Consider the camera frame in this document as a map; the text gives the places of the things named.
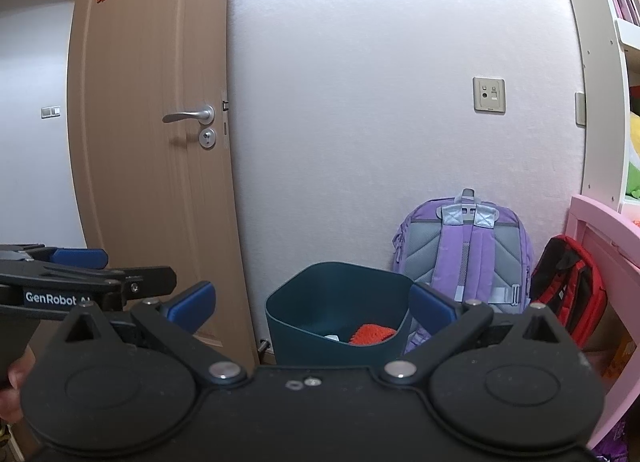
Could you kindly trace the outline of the person's left hand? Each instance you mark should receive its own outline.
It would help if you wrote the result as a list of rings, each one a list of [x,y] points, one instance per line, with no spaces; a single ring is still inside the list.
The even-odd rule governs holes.
[[[32,349],[27,346],[24,354],[13,361],[6,371],[8,385],[0,392],[0,416],[3,422],[14,424],[23,419],[21,408],[21,388],[30,371],[35,366],[36,357]]]

